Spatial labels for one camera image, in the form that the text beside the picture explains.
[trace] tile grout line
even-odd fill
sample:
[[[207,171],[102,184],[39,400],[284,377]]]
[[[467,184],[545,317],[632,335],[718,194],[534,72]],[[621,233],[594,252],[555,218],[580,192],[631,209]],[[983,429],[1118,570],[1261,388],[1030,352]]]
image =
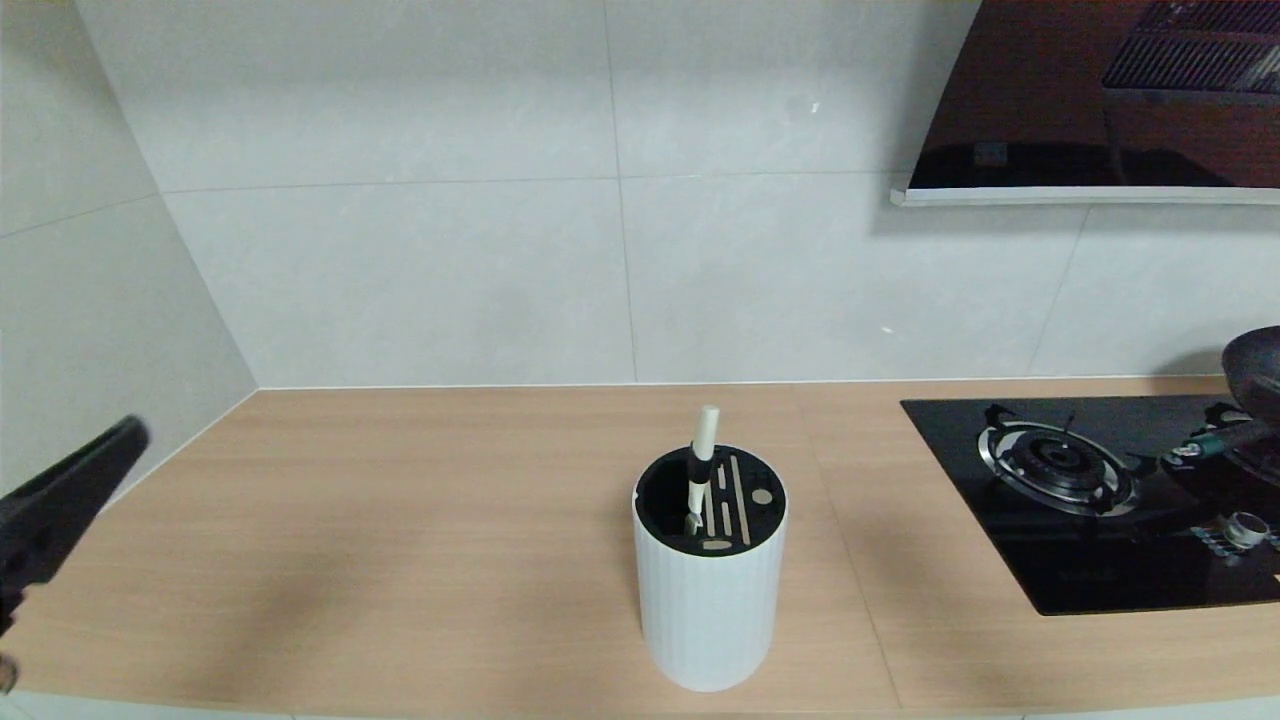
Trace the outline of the tile grout line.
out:
[[[613,169],[618,183],[618,232],[622,237],[622,274],[627,291],[627,327],[631,332],[631,380],[640,382],[640,361],[636,359],[636,314],[631,302],[631,261],[627,258],[627,211],[622,199],[622,150],[618,142],[618,104],[613,94],[613,49],[609,46],[609,3],[600,0],[604,19],[604,60],[609,70],[609,118],[613,122]]]
[[[609,70],[609,85],[612,86],[612,70]],[[617,161],[617,119],[614,118],[614,161]],[[790,177],[790,176],[896,176],[899,170],[768,170],[768,172],[731,172],[731,173],[675,173],[675,174],[623,174],[616,176],[567,176],[558,178],[484,178],[484,179],[406,179],[406,181],[351,181],[351,182],[314,182],[314,183],[283,183],[283,184],[246,184],[237,187],[188,187],[180,190],[161,190],[160,195],[193,195],[197,192],[239,192],[244,190],[305,190],[310,187],[378,187],[378,186],[413,186],[413,184],[495,184],[495,183],[536,183],[536,182],[581,182],[581,181],[623,181],[623,179],[695,179],[695,178],[750,178],[750,177]]]
[[[55,218],[52,220],[44,220],[44,222],[36,223],[33,225],[28,225],[28,227],[24,227],[24,228],[18,228],[15,231],[10,231],[10,232],[6,232],[4,234],[0,234],[0,240],[8,240],[10,237],[19,236],[19,234],[22,234],[24,232],[31,232],[33,229],[40,229],[40,228],[44,228],[44,227],[58,224],[58,223],[61,223],[64,220],[72,220],[74,218],[83,218],[84,215],[92,215],[93,213],[101,213],[102,210],[110,210],[111,208],[119,208],[122,205],[129,205],[131,202],[141,202],[143,200],[150,200],[152,197],[160,197],[160,191],[148,192],[147,195],[141,195],[138,197],[129,197],[128,200],[118,200],[115,202],[108,202],[106,205],[102,205],[101,208],[91,208],[88,210],[81,210],[79,213],[72,213],[70,215],[67,215],[67,217],[63,217],[63,218]]]
[[[1044,345],[1044,336],[1048,334],[1048,325],[1053,320],[1053,310],[1057,309],[1057,299],[1062,295],[1062,288],[1066,287],[1066,278],[1071,274],[1071,264],[1075,263],[1075,251],[1080,247],[1080,238],[1084,237],[1084,228],[1089,224],[1089,215],[1093,214],[1093,205],[1084,211],[1084,218],[1080,220],[1080,229],[1075,232],[1075,241],[1071,243],[1071,252],[1066,256],[1066,265],[1062,268],[1062,277],[1057,281],[1057,288],[1053,290],[1053,300],[1048,302],[1048,310],[1044,313],[1044,323],[1041,325],[1041,332],[1036,337],[1036,347],[1032,348],[1032,356],[1027,361],[1027,370],[1023,377],[1032,377],[1032,368],[1036,366],[1036,359],[1039,357],[1041,346]]]
[[[822,471],[822,461],[818,459],[818,448],[813,443],[813,432],[809,427],[809,416],[800,404],[800,396],[796,388],[791,388],[791,402],[796,409],[796,414],[800,415],[800,429],[804,430],[805,443],[809,446],[809,457],[813,460],[813,466],[818,471],[818,482],[822,483],[822,492],[827,498],[827,507],[831,509],[832,520],[836,523],[836,532],[840,533],[840,546],[845,548],[845,560],[849,562],[849,571],[854,575],[854,582],[858,583],[858,598],[863,601],[863,611],[867,612],[867,623],[872,626],[872,635],[876,638],[876,648],[879,650],[881,662],[884,664],[884,675],[888,676],[888,687],[893,691],[893,700],[897,702],[899,710],[905,710],[902,705],[902,694],[897,691],[897,680],[893,678],[893,670],[888,665],[888,653],[884,651],[884,642],[881,641],[879,628],[876,626],[876,616],[872,614],[870,602],[867,600],[867,593],[863,591],[863,582],[858,577],[858,566],[854,562],[854,553],[849,550],[849,541],[845,538],[845,530],[840,523],[840,514],[836,512],[836,503],[831,497],[831,486],[827,484],[827,478]]]

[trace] white knife handle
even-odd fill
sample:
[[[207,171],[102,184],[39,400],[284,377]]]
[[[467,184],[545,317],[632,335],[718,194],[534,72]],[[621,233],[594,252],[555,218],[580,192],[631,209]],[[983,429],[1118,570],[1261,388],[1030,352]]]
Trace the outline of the white knife handle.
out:
[[[716,452],[717,425],[719,425],[719,407],[703,405],[703,411],[698,415],[698,432],[694,433],[694,455],[699,460],[710,460]]]

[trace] stove burner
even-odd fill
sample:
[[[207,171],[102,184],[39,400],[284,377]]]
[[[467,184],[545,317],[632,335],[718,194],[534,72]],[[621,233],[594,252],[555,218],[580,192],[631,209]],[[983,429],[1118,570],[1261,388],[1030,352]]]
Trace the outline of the stove burner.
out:
[[[1133,474],[1106,448],[1066,428],[1004,420],[1006,413],[992,406],[978,436],[979,455],[1005,484],[1075,515],[1110,518],[1137,505]]]

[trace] pan handle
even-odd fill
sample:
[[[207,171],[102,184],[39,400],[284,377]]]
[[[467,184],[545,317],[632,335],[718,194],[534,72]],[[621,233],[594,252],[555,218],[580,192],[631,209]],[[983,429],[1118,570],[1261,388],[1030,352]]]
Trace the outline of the pan handle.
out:
[[[1221,455],[1242,445],[1268,438],[1272,434],[1275,434],[1275,430],[1271,429],[1271,425],[1267,425],[1262,420],[1249,420],[1248,423],[1236,423],[1196,436],[1179,447],[1175,447],[1172,454],[1179,457],[1201,460]]]

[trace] stove knob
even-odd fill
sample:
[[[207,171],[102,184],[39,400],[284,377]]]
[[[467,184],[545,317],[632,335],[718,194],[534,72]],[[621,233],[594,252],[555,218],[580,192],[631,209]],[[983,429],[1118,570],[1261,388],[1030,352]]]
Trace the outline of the stove knob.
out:
[[[1240,550],[1249,550],[1271,534],[1266,520],[1252,512],[1233,512],[1222,520],[1222,537]]]

